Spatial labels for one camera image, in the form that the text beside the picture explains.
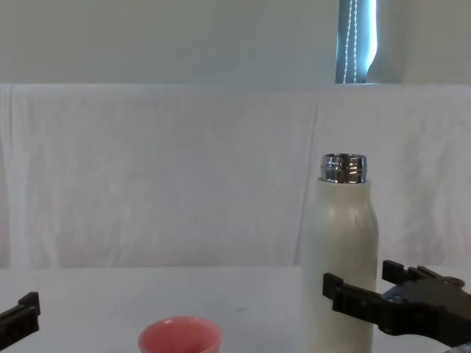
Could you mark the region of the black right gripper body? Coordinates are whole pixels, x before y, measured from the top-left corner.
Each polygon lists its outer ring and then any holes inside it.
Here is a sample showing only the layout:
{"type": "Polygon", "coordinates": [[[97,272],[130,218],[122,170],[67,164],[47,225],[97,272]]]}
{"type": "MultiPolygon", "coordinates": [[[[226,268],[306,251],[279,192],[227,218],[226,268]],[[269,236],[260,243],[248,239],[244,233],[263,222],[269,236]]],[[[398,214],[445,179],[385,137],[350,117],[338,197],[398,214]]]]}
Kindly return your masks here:
{"type": "Polygon", "coordinates": [[[470,342],[470,293],[455,277],[397,283],[381,295],[378,329],[460,346],[470,342]]]}

